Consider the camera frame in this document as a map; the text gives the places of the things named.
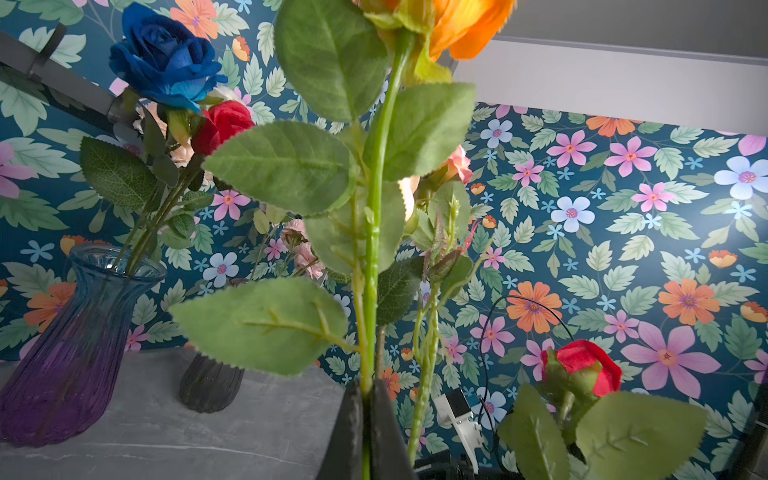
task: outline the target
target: red rose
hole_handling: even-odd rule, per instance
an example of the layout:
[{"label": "red rose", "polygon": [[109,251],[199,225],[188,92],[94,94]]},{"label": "red rose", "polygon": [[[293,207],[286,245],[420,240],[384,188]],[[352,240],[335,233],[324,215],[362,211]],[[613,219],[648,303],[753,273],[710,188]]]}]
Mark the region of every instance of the red rose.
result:
[{"label": "red rose", "polygon": [[192,138],[192,149],[206,157],[241,131],[254,127],[248,108],[239,101],[225,101],[205,111],[206,120]]},{"label": "red rose", "polygon": [[[618,392],[621,387],[621,367],[616,365],[602,348],[592,342],[588,342],[587,340],[575,340],[559,349],[555,355],[568,375],[588,369],[596,362],[599,362],[603,369],[598,374],[598,380],[592,389],[592,393],[596,396],[604,396],[608,393]],[[541,359],[544,361],[546,372],[546,352],[541,352]]]}]

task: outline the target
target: vase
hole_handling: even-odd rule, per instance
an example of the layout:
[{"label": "vase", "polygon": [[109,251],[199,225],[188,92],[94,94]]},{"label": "vase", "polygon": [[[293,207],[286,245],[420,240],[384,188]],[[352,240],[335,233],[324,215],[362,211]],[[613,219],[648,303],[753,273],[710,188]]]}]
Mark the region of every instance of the vase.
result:
[{"label": "vase", "polygon": [[16,446],[63,442],[104,413],[114,391],[138,297],[165,278],[144,258],[124,272],[120,247],[84,243],[69,252],[77,287],[0,391],[0,439]]},{"label": "vase", "polygon": [[181,402],[195,412],[220,412],[235,400],[243,373],[198,353],[181,377]]}]

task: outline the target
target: black ribbed vase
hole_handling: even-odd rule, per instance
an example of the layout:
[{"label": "black ribbed vase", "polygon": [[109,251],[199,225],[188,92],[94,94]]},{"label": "black ribbed vase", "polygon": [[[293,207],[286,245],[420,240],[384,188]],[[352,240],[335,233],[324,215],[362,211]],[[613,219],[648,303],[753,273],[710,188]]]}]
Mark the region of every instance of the black ribbed vase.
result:
[{"label": "black ribbed vase", "polygon": [[244,372],[198,353],[181,377],[181,402],[195,412],[220,412],[235,400]]}]

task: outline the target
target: gray table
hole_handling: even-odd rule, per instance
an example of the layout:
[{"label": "gray table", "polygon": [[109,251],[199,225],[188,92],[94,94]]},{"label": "gray table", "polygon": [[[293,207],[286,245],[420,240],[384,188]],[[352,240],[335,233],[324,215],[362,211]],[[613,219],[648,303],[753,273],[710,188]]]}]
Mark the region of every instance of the gray table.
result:
[{"label": "gray table", "polygon": [[[0,444],[3,480],[311,479],[325,455],[343,389],[311,366],[294,378],[247,372],[232,405],[213,414],[177,400],[194,352],[128,352],[103,417],[41,449]],[[0,384],[14,364],[0,365]]]}]

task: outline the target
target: purple vase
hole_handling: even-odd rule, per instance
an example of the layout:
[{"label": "purple vase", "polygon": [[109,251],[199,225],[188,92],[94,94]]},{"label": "purple vase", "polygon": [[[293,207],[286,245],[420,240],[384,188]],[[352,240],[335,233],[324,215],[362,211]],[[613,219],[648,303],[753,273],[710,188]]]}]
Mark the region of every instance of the purple vase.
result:
[{"label": "purple vase", "polygon": [[144,258],[133,276],[120,247],[86,243],[70,250],[78,285],[67,305],[0,391],[0,439],[43,446],[84,432],[104,414],[125,351],[138,297],[165,278]]}]

